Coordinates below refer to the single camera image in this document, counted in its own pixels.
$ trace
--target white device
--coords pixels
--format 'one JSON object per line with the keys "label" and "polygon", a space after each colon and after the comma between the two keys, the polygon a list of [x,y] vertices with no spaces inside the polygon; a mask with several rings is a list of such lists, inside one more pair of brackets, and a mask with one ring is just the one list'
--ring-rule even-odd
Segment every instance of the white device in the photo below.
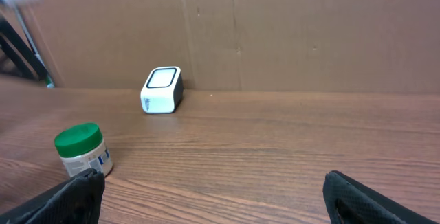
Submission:
{"label": "white device", "polygon": [[179,67],[158,67],[140,92],[142,108],[149,114],[172,113],[182,100],[184,84]]}

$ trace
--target wooden table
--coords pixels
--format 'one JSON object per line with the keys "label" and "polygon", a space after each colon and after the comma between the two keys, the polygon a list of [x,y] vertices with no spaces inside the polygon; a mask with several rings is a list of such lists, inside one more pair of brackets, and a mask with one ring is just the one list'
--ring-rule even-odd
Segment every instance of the wooden table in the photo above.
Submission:
{"label": "wooden table", "polygon": [[340,170],[440,221],[440,96],[185,91],[147,115],[139,90],[0,79],[0,212],[67,179],[53,145],[97,122],[115,163],[102,223],[328,223]]}

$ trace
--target green lid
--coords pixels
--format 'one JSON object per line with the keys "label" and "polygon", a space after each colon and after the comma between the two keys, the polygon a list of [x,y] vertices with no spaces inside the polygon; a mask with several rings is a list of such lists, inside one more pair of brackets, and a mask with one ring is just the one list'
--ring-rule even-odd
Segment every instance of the green lid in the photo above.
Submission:
{"label": "green lid", "polygon": [[61,157],[84,155],[99,146],[102,133],[95,123],[75,125],[55,137],[55,147]]}

